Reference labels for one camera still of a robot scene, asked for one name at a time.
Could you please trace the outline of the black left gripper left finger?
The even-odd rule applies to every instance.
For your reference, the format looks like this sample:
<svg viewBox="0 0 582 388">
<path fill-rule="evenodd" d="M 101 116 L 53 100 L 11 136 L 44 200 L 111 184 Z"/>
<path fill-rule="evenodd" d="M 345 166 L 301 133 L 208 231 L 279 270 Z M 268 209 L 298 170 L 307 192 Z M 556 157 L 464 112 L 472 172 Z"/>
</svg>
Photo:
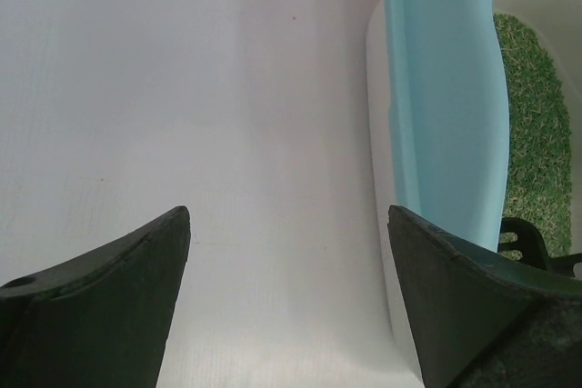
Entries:
<svg viewBox="0 0 582 388">
<path fill-rule="evenodd" d="M 2 386 L 156 386 L 189 246 L 178 206 L 2 285 Z"/>
</svg>

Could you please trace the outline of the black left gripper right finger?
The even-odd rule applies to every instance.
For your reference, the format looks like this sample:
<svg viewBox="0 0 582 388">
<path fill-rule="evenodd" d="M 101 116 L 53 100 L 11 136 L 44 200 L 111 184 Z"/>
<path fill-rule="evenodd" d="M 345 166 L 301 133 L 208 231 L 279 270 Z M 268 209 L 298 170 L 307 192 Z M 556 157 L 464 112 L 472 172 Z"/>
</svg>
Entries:
<svg viewBox="0 0 582 388">
<path fill-rule="evenodd" d="M 578 387 L 581 281 L 450 234 L 402 206 L 387 230 L 427 387 Z"/>
</svg>

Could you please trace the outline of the black litter scoop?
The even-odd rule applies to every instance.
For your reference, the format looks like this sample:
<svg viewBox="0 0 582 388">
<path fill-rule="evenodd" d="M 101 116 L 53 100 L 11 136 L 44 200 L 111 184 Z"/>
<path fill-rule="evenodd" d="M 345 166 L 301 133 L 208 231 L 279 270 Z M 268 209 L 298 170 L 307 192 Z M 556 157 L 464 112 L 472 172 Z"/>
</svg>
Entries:
<svg viewBox="0 0 582 388">
<path fill-rule="evenodd" d="M 518 261 L 522 264 L 580 280 L 580 277 L 576 277 L 575 267 L 581 265 L 581 254 L 550 257 L 542 234 L 532 223 L 516 217 L 504 217 L 500 234 L 516 236 L 513 241 L 498 244 L 497 251 L 500 254 L 518 252 L 521 254 Z"/>
</svg>

